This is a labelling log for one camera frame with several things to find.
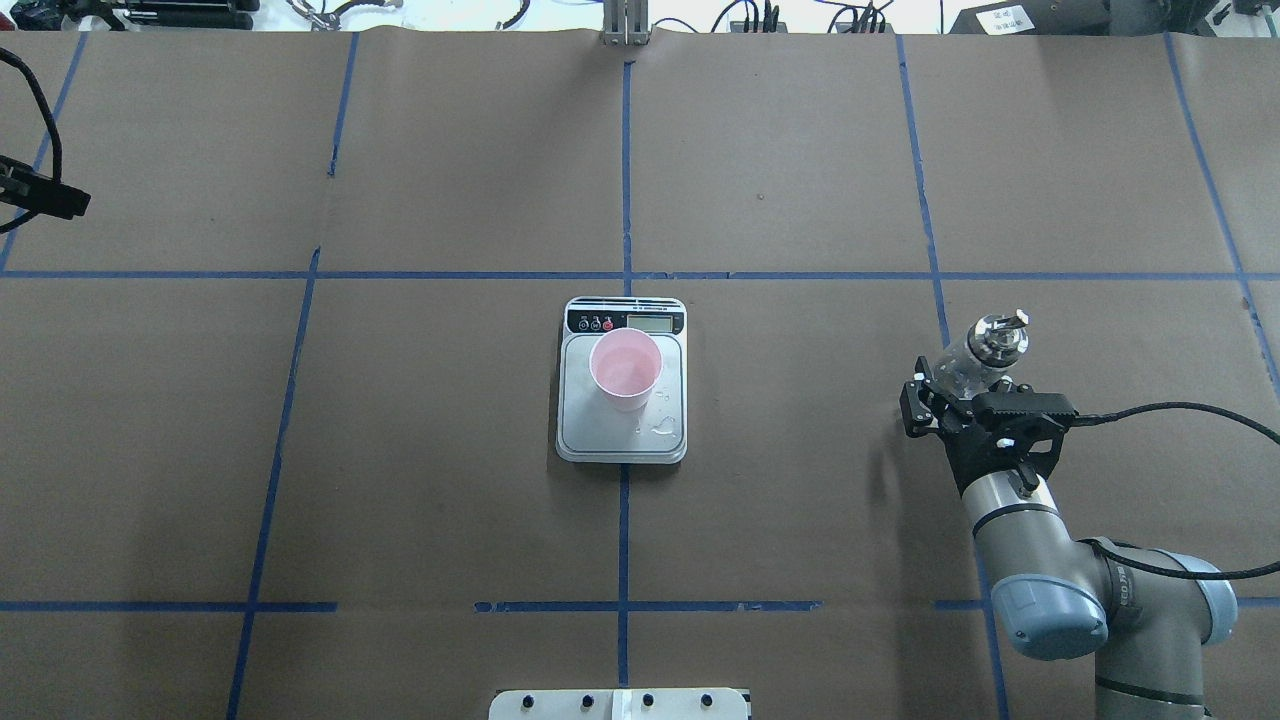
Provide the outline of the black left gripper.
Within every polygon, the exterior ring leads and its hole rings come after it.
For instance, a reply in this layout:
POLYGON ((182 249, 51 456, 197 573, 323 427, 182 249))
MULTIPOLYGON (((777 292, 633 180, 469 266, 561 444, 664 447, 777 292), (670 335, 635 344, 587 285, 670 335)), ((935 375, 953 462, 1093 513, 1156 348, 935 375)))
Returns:
POLYGON ((1 155, 1 201, 35 214, 73 220, 86 214, 91 195, 1 155))

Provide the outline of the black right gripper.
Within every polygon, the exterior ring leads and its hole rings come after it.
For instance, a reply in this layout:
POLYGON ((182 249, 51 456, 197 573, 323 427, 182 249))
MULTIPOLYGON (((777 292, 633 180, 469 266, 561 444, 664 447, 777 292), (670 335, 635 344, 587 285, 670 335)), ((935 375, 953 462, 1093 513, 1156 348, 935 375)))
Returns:
POLYGON ((905 436, 941 438, 959 491, 1007 471, 1019 496, 1033 495, 1050 477, 1062 438, 1079 416, 1064 395, 1006 380, 973 398, 960 398, 943 387, 941 373, 924 356, 916 359, 911 379, 904 383, 899 407, 905 436))

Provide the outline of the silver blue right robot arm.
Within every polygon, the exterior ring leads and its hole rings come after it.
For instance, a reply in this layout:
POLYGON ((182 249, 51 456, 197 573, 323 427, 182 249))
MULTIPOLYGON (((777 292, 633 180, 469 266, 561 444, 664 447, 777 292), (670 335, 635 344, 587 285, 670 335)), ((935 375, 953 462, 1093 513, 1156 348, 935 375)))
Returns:
POLYGON ((1092 657, 1097 719, 1211 719, 1204 648, 1225 642, 1236 596, 1206 561, 1074 538, 1051 493, 1070 401, 1009 380, 969 398, 927 359, 900 395, 906 436, 936 436, 1010 646, 1039 661, 1092 657))

